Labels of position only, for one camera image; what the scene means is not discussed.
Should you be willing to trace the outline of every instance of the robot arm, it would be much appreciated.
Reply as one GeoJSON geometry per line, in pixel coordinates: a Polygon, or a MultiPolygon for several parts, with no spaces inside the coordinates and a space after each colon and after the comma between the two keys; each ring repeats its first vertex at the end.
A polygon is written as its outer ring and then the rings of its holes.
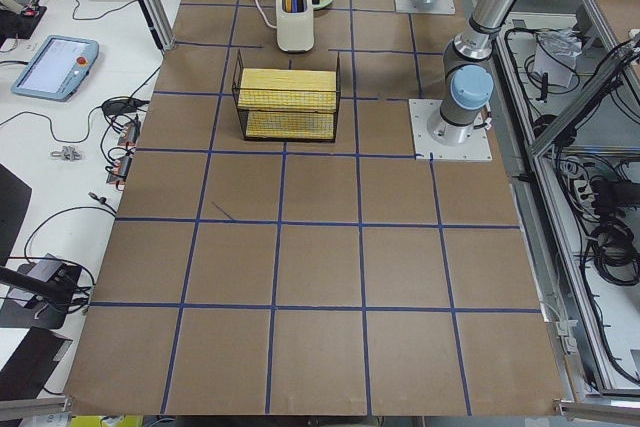
{"type": "Polygon", "coordinates": [[[440,111],[429,120],[429,131],[438,142],[456,146],[471,135],[476,114],[493,90],[482,64],[491,57],[493,41],[515,1],[479,0],[466,29],[447,46],[446,96],[440,111]]]}

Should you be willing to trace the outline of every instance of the blue tape line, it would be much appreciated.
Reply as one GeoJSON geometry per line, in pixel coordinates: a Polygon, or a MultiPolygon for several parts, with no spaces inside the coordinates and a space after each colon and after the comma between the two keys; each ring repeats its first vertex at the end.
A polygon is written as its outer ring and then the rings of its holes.
{"type": "Polygon", "coordinates": [[[276,299],[278,296],[278,269],[280,267],[280,240],[282,237],[282,211],[284,209],[284,191],[287,172],[287,143],[282,144],[282,164],[280,165],[280,193],[278,196],[278,227],[276,232],[275,259],[273,262],[273,284],[271,286],[271,318],[269,319],[269,350],[267,353],[267,388],[264,400],[264,412],[271,411],[271,381],[273,371],[273,341],[276,323],[276,299]]]}
{"type": "Polygon", "coordinates": [[[220,96],[219,92],[183,92],[178,90],[154,90],[153,93],[160,95],[200,95],[204,97],[220,96]]]}
{"type": "Polygon", "coordinates": [[[407,14],[409,18],[409,32],[411,32],[411,45],[413,47],[413,62],[416,67],[416,78],[418,79],[418,95],[422,98],[422,81],[420,80],[420,62],[418,62],[418,47],[416,46],[415,30],[413,28],[413,18],[407,14]]]}
{"type": "Polygon", "coordinates": [[[176,40],[179,45],[194,45],[196,47],[231,47],[232,49],[261,49],[261,45],[227,45],[207,42],[189,42],[186,40],[176,40]]]}
{"type": "Polygon", "coordinates": [[[203,310],[289,310],[289,311],[337,311],[337,312],[443,312],[457,314],[542,314],[541,309],[519,307],[415,307],[378,305],[366,307],[356,305],[271,305],[271,304],[220,304],[198,302],[121,302],[92,301],[92,307],[113,308],[166,308],[203,310]]]}
{"type": "Polygon", "coordinates": [[[440,210],[440,197],[438,195],[438,183],[436,181],[436,171],[434,167],[433,154],[429,159],[429,170],[431,172],[431,182],[433,184],[433,198],[436,207],[436,218],[438,220],[438,231],[440,234],[440,247],[442,249],[442,259],[444,264],[444,273],[447,281],[447,292],[449,295],[449,303],[451,305],[451,321],[453,324],[453,335],[455,337],[456,351],[458,355],[458,366],[460,368],[460,380],[462,382],[462,392],[464,394],[464,403],[467,409],[467,415],[472,415],[471,400],[469,398],[469,386],[467,385],[467,374],[464,369],[464,359],[462,357],[462,346],[460,344],[460,331],[458,329],[458,319],[456,318],[455,302],[453,297],[453,287],[451,285],[451,273],[449,271],[449,259],[447,257],[447,246],[444,239],[444,228],[442,226],[442,213],[440,210]]]}
{"type": "MultiPolygon", "coordinates": [[[[227,69],[229,66],[229,55],[231,52],[231,41],[233,39],[233,33],[235,31],[235,26],[236,26],[236,22],[238,19],[238,7],[235,8],[234,11],[234,15],[233,15],[233,21],[231,23],[231,31],[229,33],[229,43],[228,43],[228,47],[227,47],[227,54],[225,57],[225,63],[224,63],[224,68],[223,68],[223,72],[222,72],[222,77],[220,79],[220,89],[219,92],[223,92],[224,91],[224,83],[225,83],[225,79],[226,79],[226,75],[227,75],[227,69]]],[[[215,113],[215,117],[213,120],[213,129],[211,130],[211,136],[209,138],[209,150],[213,149],[213,142],[215,139],[215,133],[216,133],[216,126],[218,123],[218,115],[220,113],[220,103],[222,102],[222,97],[218,96],[218,105],[216,108],[216,113],[215,113]]],[[[189,285],[189,276],[191,274],[191,266],[192,266],[192,262],[193,262],[193,255],[195,252],[195,245],[196,245],[196,240],[198,237],[198,228],[199,228],[199,222],[198,220],[200,219],[200,215],[202,213],[202,206],[204,204],[204,197],[205,197],[205,193],[206,193],[206,189],[207,189],[207,181],[209,179],[209,167],[211,165],[211,154],[207,155],[207,162],[205,164],[205,170],[204,170],[204,175],[203,175],[203,179],[202,179],[202,188],[200,190],[200,200],[198,202],[198,210],[197,210],[197,214],[196,214],[196,223],[194,225],[194,229],[193,229],[193,237],[191,240],[191,247],[189,249],[189,258],[187,261],[187,268],[185,271],[185,275],[184,275],[184,281],[183,281],[183,286],[182,286],[182,295],[181,295],[181,300],[180,302],[182,304],[184,304],[185,300],[186,300],[186,296],[187,296],[187,288],[189,285]]],[[[175,357],[176,357],[176,353],[177,353],[177,347],[178,347],[178,340],[180,337],[180,328],[181,328],[181,322],[182,322],[182,314],[183,314],[184,310],[183,307],[180,307],[179,311],[178,311],[178,319],[176,322],[176,330],[174,333],[174,338],[173,338],[173,346],[172,346],[172,350],[171,350],[171,357],[170,357],[170,361],[169,361],[169,369],[167,371],[167,378],[165,380],[165,388],[164,388],[164,395],[162,397],[162,406],[160,408],[160,412],[161,413],[165,413],[166,412],[166,408],[167,408],[167,402],[169,400],[169,392],[171,390],[171,380],[173,377],[173,368],[174,368],[174,363],[175,363],[175,357]]]]}
{"type": "MultiPolygon", "coordinates": [[[[349,5],[353,7],[353,0],[349,0],[349,5]]],[[[353,10],[349,13],[350,18],[350,34],[351,34],[351,67],[353,72],[353,92],[354,92],[354,129],[356,144],[356,189],[358,193],[358,249],[360,254],[360,296],[362,298],[362,355],[364,361],[364,386],[365,399],[367,404],[367,415],[372,415],[373,406],[371,401],[371,372],[369,367],[369,328],[367,324],[367,289],[364,269],[364,231],[362,228],[362,178],[360,175],[360,134],[358,128],[358,100],[357,100],[357,84],[356,84],[356,59],[354,28],[353,28],[353,10]]]]}

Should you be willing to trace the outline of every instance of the cable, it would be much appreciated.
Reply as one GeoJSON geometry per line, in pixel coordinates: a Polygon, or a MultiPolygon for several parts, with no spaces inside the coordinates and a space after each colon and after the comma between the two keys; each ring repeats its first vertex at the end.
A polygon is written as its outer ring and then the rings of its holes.
{"type": "MultiPolygon", "coordinates": [[[[33,0],[32,4],[35,5],[36,7],[40,5],[40,1],[41,0],[33,0]]],[[[106,17],[107,15],[113,13],[113,12],[118,12],[119,10],[124,9],[125,7],[130,6],[131,4],[136,3],[138,0],[132,0],[130,2],[127,2],[124,5],[121,5],[120,7],[117,7],[115,9],[111,9],[111,10],[107,10],[106,12],[103,12],[102,14],[98,15],[97,17],[76,17],[76,13],[78,12],[78,9],[80,8],[80,1],[79,0],[74,0],[76,3],[76,6],[73,8],[73,12],[71,13],[71,18],[73,20],[100,20],[104,17],[106,17]]]]}
{"type": "MultiPolygon", "coordinates": [[[[79,207],[79,208],[86,208],[86,209],[99,209],[98,207],[79,207]]],[[[5,257],[5,259],[9,259],[9,260],[26,260],[27,262],[33,263],[34,260],[57,260],[58,262],[62,262],[63,264],[69,264],[69,265],[73,265],[75,267],[78,267],[80,270],[82,270],[83,272],[85,272],[89,278],[91,279],[91,285],[95,286],[96,285],[96,279],[93,276],[93,274],[91,273],[91,271],[89,269],[87,269],[84,265],[79,264],[78,262],[74,261],[74,260],[69,260],[69,259],[61,259],[59,257],[34,257],[34,256],[28,256],[26,249],[27,249],[27,243],[25,243],[25,247],[24,247],[24,255],[12,255],[10,257],[5,257]]]]}
{"type": "MultiPolygon", "coordinates": [[[[81,206],[77,206],[77,207],[69,207],[67,209],[63,209],[60,210],[58,212],[56,212],[55,214],[50,215],[49,217],[47,217],[45,220],[43,220],[36,228],[33,232],[31,232],[31,234],[29,235],[29,237],[27,237],[27,241],[24,243],[24,248],[23,248],[23,253],[24,253],[24,257],[25,260],[31,260],[31,259],[36,259],[37,257],[29,257],[29,254],[27,253],[27,250],[29,248],[29,244],[33,241],[34,237],[36,236],[36,234],[38,233],[38,231],[40,231],[40,229],[42,229],[42,227],[44,227],[47,223],[49,223],[51,220],[53,220],[54,218],[66,214],[67,212],[73,212],[76,210],[99,210],[101,212],[106,212],[107,214],[109,214],[110,216],[115,218],[115,214],[113,212],[111,212],[108,209],[103,209],[100,207],[94,207],[92,205],[81,205],[81,206]]],[[[80,268],[83,268],[84,266],[81,266],[80,264],[77,264],[76,262],[73,262],[74,264],[78,265],[80,268]]],[[[93,285],[95,285],[95,278],[93,277],[93,275],[86,269],[84,268],[83,270],[85,270],[89,276],[91,277],[91,283],[93,285]]]]}
{"type": "Polygon", "coordinates": [[[253,0],[253,1],[256,3],[256,7],[258,8],[258,11],[262,15],[262,18],[264,19],[264,23],[267,24],[267,27],[269,27],[271,29],[277,29],[277,27],[275,25],[273,25],[271,22],[269,22],[269,19],[267,19],[267,14],[265,14],[264,10],[262,10],[262,6],[260,5],[260,1],[259,0],[253,0]]]}
{"type": "Polygon", "coordinates": [[[131,95],[129,96],[129,99],[134,98],[136,96],[136,94],[142,89],[142,87],[147,85],[147,82],[149,82],[153,78],[154,75],[156,75],[158,72],[160,72],[160,67],[162,67],[162,65],[159,65],[156,70],[154,70],[153,72],[151,72],[151,74],[149,74],[149,77],[147,77],[146,79],[144,79],[142,81],[142,83],[138,86],[138,88],[136,90],[131,92],[131,95]]]}
{"type": "Polygon", "coordinates": [[[49,395],[55,395],[55,396],[58,396],[58,397],[66,397],[66,394],[63,394],[62,392],[52,392],[51,390],[47,389],[44,385],[42,386],[42,390],[44,390],[49,395]]]}
{"type": "MultiPolygon", "coordinates": [[[[561,175],[559,172],[559,163],[560,163],[560,157],[562,155],[562,148],[559,147],[557,148],[556,151],[556,155],[555,155],[555,161],[554,161],[554,171],[556,172],[556,175],[561,175]]],[[[602,160],[600,158],[600,156],[590,156],[594,159],[597,160],[602,160]]],[[[603,165],[607,165],[610,163],[606,160],[605,163],[603,165]]],[[[563,195],[566,196],[566,186],[564,184],[564,182],[558,178],[561,190],[563,192],[563,195]]],[[[585,229],[584,229],[584,225],[582,224],[582,220],[581,217],[576,215],[576,212],[574,211],[573,206],[571,205],[571,202],[569,202],[569,207],[571,208],[571,211],[573,212],[573,217],[574,217],[574,221],[576,223],[576,225],[578,226],[578,230],[582,230],[583,232],[585,232],[585,236],[587,239],[589,239],[591,233],[586,233],[585,229]]],[[[590,251],[595,247],[593,245],[593,239],[589,240],[588,242],[591,243],[591,245],[589,245],[589,243],[587,244],[587,246],[585,247],[585,244],[583,242],[583,235],[579,235],[579,241],[580,241],[580,254],[579,254],[579,261],[578,261],[578,268],[580,270],[580,276],[582,279],[582,283],[584,285],[585,291],[587,293],[587,297],[589,300],[589,305],[591,307],[591,310],[593,312],[596,324],[597,324],[597,329],[598,329],[598,336],[600,337],[600,340],[602,342],[602,345],[604,347],[605,350],[605,354],[607,356],[607,359],[609,360],[609,363],[611,364],[611,366],[613,367],[613,369],[618,372],[622,377],[624,377],[626,380],[628,380],[629,382],[632,382],[636,385],[640,385],[640,379],[637,377],[634,377],[633,375],[631,375],[630,373],[628,373],[627,371],[624,370],[624,368],[620,365],[620,363],[618,362],[618,359],[615,357],[615,355],[613,355],[613,352],[611,350],[611,346],[609,344],[609,340],[607,338],[607,334],[605,331],[605,325],[604,325],[604,319],[603,319],[603,313],[602,310],[600,309],[600,306],[597,304],[596,300],[595,300],[595,295],[593,294],[593,291],[591,290],[591,286],[589,284],[589,281],[587,279],[587,274],[586,274],[586,269],[587,267],[587,261],[589,259],[589,254],[590,251]]],[[[597,263],[594,262],[594,267],[596,268],[596,270],[598,270],[598,266],[597,263]]],[[[635,263],[635,271],[637,272],[637,260],[635,263]]]]}
{"type": "Polygon", "coordinates": [[[51,119],[51,117],[44,114],[40,114],[38,112],[31,112],[30,110],[18,112],[17,114],[9,117],[7,120],[3,120],[2,122],[0,122],[0,127],[3,127],[4,125],[8,124],[12,120],[15,120],[16,118],[22,115],[35,115],[36,117],[42,117],[43,119],[47,119],[47,121],[49,122],[49,132],[51,132],[51,137],[53,137],[53,140],[55,140],[56,142],[60,142],[62,144],[81,144],[82,142],[87,140],[89,138],[89,135],[91,134],[91,114],[93,114],[98,109],[100,109],[100,107],[94,107],[87,114],[87,133],[80,140],[59,139],[56,136],[55,132],[53,131],[53,120],[51,119]]]}
{"type": "Polygon", "coordinates": [[[9,47],[7,50],[0,50],[0,54],[8,54],[9,52],[13,52],[18,48],[19,43],[20,41],[18,39],[18,34],[16,34],[15,38],[13,39],[13,45],[9,47]]]}
{"type": "Polygon", "coordinates": [[[106,197],[98,197],[97,194],[93,193],[93,192],[89,192],[89,197],[91,197],[93,200],[95,200],[96,202],[98,202],[100,205],[104,205],[106,208],[108,208],[111,212],[113,212],[113,214],[117,214],[116,209],[114,209],[113,207],[111,207],[108,203],[107,203],[107,198],[106,197]]]}

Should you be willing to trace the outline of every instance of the wire basket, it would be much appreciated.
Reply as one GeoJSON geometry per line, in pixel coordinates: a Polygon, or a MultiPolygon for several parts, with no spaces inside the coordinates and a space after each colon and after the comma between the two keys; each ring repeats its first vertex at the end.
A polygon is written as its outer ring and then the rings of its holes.
{"type": "Polygon", "coordinates": [[[250,69],[238,51],[232,91],[245,140],[336,139],[340,56],[335,71],[250,69]]]}

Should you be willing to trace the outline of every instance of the brown cardboard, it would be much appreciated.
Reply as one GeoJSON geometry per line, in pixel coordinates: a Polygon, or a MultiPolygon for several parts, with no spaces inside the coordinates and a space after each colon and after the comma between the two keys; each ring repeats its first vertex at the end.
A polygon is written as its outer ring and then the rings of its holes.
{"type": "Polygon", "coordinates": [[[204,154],[137,152],[118,216],[195,218],[206,161],[204,154]]]}
{"type": "Polygon", "coordinates": [[[278,155],[215,155],[209,167],[202,217],[277,219],[281,165],[278,155]]]}
{"type": "Polygon", "coordinates": [[[144,119],[139,147],[208,149],[218,97],[158,95],[144,119]]]}
{"type": "Polygon", "coordinates": [[[362,305],[356,227],[285,225],[279,305],[362,305]]]}
{"type": "Polygon", "coordinates": [[[502,165],[436,162],[442,220],[448,224],[518,225],[502,165]]]}
{"type": "Polygon", "coordinates": [[[364,222],[435,224],[433,185],[427,162],[360,160],[364,222]]]}
{"type": "Polygon", "coordinates": [[[271,413],[366,413],[362,314],[276,314],[271,413]]]}
{"type": "Polygon", "coordinates": [[[457,306],[540,306],[520,230],[447,229],[445,241],[457,306]]]}
{"type": "Polygon", "coordinates": [[[449,307],[437,229],[364,229],[367,305],[449,307]]]}
{"type": "Polygon", "coordinates": [[[91,307],[65,393],[77,415],[160,412],[177,309],[91,307]]]}
{"type": "Polygon", "coordinates": [[[476,415],[554,413],[547,399],[562,389],[540,314],[459,314],[458,325],[476,415]]]}
{"type": "Polygon", "coordinates": [[[194,227],[116,221],[93,300],[180,302],[194,227]]]}
{"type": "Polygon", "coordinates": [[[411,119],[405,101],[359,101],[358,134],[363,154],[413,155],[411,119]]]}
{"type": "Polygon", "coordinates": [[[187,301],[270,304],[275,253],[274,225],[201,224],[187,301]]]}
{"type": "Polygon", "coordinates": [[[291,155],[286,169],[285,220],[358,221],[354,159],[291,155]]]}
{"type": "Polygon", "coordinates": [[[185,312],[167,413],[263,413],[268,338],[267,311],[185,312]]]}
{"type": "Polygon", "coordinates": [[[182,5],[173,27],[176,40],[226,45],[234,14],[234,7],[182,5]]]}
{"type": "Polygon", "coordinates": [[[374,413],[467,414],[451,314],[367,315],[374,413]]]}

